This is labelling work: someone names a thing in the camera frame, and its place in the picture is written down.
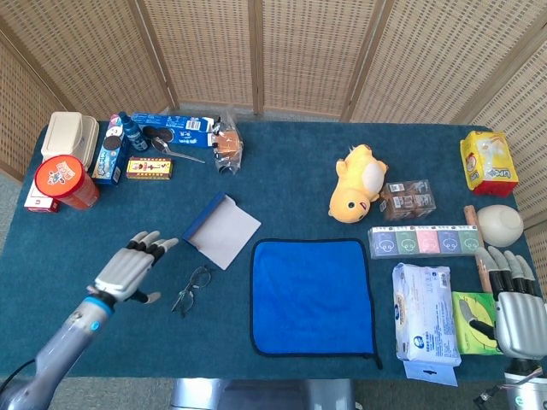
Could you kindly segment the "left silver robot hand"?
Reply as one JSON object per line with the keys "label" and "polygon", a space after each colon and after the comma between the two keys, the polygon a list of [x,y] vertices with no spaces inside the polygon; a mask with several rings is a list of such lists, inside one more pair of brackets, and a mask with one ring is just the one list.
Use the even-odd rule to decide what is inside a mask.
{"label": "left silver robot hand", "polygon": [[149,270],[177,243],[176,237],[161,239],[159,231],[141,231],[125,248],[118,250],[103,270],[87,286],[89,295],[113,306],[117,302],[134,300],[151,304],[159,300],[159,291],[144,293],[139,286]]}

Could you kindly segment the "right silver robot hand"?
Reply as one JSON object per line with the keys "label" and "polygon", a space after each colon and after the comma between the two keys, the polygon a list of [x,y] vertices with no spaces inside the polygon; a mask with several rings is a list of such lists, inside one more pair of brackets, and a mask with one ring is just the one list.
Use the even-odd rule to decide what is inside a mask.
{"label": "right silver robot hand", "polygon": [[475,256],[490,279],[496,318],[493,325],[480,321],[469,305],[458,303],[471,328],[497,343],[512,359],[542,360],[546,356],[546,305],[537,295],[533,271],[509,250],[479,247]]}

